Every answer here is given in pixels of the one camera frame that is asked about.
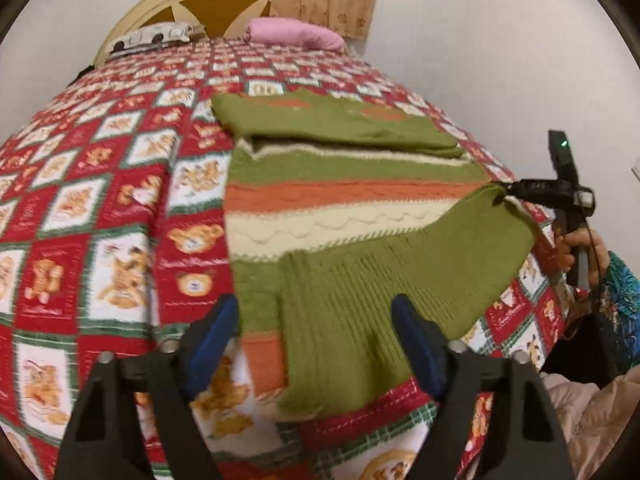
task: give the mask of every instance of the patterned sleeve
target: patterned sleeve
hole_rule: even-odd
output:
[[[605,277],[609,288],[611,302],[618,307],[620,314],[627,317],[638,315],[640,308],[640,280],[631,269],[617,256],[609,251],[611,263]]]
[[[609,319],[622,336],[629,366],[633,367],[640,364],[640,281],[619,256],[610,251],[609,256],[611,262],[604,279]]]

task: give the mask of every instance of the pillow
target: pillow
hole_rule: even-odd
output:
[[[343,38],[328,28],[293,18],[254,18],[246,30],[249,41],[324,50],[345,49]]]
[[[122,52],[130,48],[137,48],[143,45],[155,45],[169,43],[173,41],[182,41],[187,43],[196,34],[204,31],[202,25],[191,25],[190,23],[177,22],[161,22],[154,23],[147,27],[137,30],[116,38],[107,46],[107,52]]]

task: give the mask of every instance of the orange stripe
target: orange stripe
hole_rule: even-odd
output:
[[[268,186],[227,184],[225,210],[272,213],[333,204],[462,198],[487,181],[451,184],[423,180],[368,182],[283,182]]]
[[[242,335],[256,397],[287,386],[284,349],[279,332],[249,332]]]

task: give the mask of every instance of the cable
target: cable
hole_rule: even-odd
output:
[[[589,240],[591,242],[591,249],[593,250],[593,257],[596,260],[596,267],[598,267],[598,286],[597,286],[596,297],[597,297],[597,300],[598,300],[598,310],[597,310],[597,312],[599,312],[600,311],[600,307],[602,305],[602,272],[600,270],[600,259],[598,257],[598,251],[596,251],[596,243],[593,240],[593,233],[591,233],[591,228],[589,227],[589,223],[587,222],[587,215],[584,212],[584,208],[582,207],[582,203],[581,202],[580,202],[580,212],[582,213],[582,220],[584,220],[584,226],[587,228],[587,232],[589,234]]]

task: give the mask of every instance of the pink pillow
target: pink pillow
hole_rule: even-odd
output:
[[[328,28],[293,18],[254,18],[246,30],[254,43],[279,43],[305,48],[344,50],[343,38]]]

